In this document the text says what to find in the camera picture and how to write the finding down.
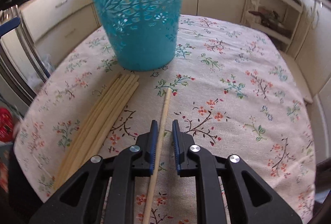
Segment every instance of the floral tablecloth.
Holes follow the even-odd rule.
[[[270,39],[236,24],[181,16],[175,58],[139,73],[140,86],[99,154],[110,157],[160,122],[167,88],[172,98],[151,223],[196,223],[194,178],[176,175],[171,123],[213,154],[241,156],[307,223],[314,203],[315,156],[302,96]],[[57,68],[27,112],[15,154],[28,181],[46,201],[73,137],[117,72],[101,27]],[[136,180],[136,223],[143,218],[148,178]]]

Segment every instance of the cabinet handle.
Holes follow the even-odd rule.
[[[76,28],[74,28],[71,32],[67,33],[64,37],[67,38],[69,35],[73,34],[73,32],[76,30]]]
[[[59,8],[60,6],[64,5],[66,2],[68,2],[68,0],[59,3],[58,5],[55,6],[55,8]]]

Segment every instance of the teal plastic basket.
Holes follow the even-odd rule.
[[[175,54],[182,0],[93,0],[119,64],[149,71]]]

